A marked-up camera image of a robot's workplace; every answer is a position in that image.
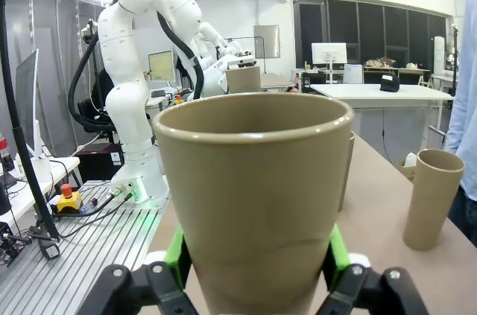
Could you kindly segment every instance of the metal slatted surface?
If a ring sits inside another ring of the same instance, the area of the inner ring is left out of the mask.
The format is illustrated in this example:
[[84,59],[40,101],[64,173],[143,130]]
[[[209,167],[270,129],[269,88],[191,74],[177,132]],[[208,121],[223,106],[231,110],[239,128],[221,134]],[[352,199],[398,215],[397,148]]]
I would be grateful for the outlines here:
[[[106,198],[108,184],[87,182],[83,201]],[[0,314],[74,314],[99,273],[109,264],[135,270],[142,264],[168,199],[140,207],[126,203],[115,214],[80,230],[59,244],[61,256],[43,258],[37,243],[25,247],[0,278]],[[66,235],[116,207],[111,202],[88,218],[62,219],[57,228]]]

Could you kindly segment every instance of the light blue shirt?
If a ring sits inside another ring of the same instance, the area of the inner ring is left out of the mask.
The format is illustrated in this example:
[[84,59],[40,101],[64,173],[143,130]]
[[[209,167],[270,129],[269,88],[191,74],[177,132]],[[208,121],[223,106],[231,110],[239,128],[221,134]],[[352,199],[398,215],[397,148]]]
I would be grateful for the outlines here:
[[477,201],[477,0],[467,0],[462,35],[459,83],[445,149],[465,163],[461,186]]

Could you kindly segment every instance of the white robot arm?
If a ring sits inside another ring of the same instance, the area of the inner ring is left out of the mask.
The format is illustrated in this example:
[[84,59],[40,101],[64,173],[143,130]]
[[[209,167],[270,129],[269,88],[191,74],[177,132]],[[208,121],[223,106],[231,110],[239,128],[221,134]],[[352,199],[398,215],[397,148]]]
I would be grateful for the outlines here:
[[[174,43],[174,50],[196,88],[196,97],[223,94],[227,91],[227,67],[253,60],[249,54],[242,56],[239,45],[228,44],[202,20],[195,0],[118,0],[101,13],[98,19],[101,54],[115,86],[107,96],[106,109],[124,151],[124,166],[113,177],[111,187],[132,182],[136,202],[164,197],[167,192],[159,169],[159,151],[151,142],[152,131],[145,114],[149,90],[142,76],[132,29],[134,16],[151,8],[158,12],[162,28]],[[218,48],[221,56],[218,61],[198,43],[203,37]]]

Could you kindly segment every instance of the cup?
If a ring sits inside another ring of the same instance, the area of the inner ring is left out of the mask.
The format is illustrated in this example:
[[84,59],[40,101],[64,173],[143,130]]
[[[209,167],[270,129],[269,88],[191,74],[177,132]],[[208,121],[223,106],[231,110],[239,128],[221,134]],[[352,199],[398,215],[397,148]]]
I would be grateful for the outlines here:
[[348,174],[350,173],[351,158],[353,157],[353,148],[355,146],[355,133],[352,131],[350,135],[350,146],[348,148],[348,158],[346,161],[346,172],[344,173],[343,191],[341,191],[340,203],[338,204],[338,212],[343,209],[344,194],[346,193],[346,185],[348,183]]
[[230,94],[262,91],[258,66],[229,69],[225,75]]
[[337,217],[352,119],[343,102],[291,93],[206,98],[154,118],[211,314],[308,311]]
[[464,172],[464,162],[443,150],[417,154],[411,205],[402,239],[414,250],[426,251],[437,244]]

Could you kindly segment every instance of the computer monitor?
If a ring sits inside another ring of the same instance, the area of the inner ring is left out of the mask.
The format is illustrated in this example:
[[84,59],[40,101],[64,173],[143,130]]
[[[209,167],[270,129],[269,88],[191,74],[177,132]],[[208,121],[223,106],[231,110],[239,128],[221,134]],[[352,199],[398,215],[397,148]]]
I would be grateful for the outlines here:
[[38,50],[16,67],[15,78],[15,102],[20,125],[25,135],[27,149],[35,157],[42,154],[40,124],[36,116],[37,72]]
[[312,43],[313,64],[348,63],[346,43]]
[[175,68],[172,51],[149,54],[151,81],[174,82]]

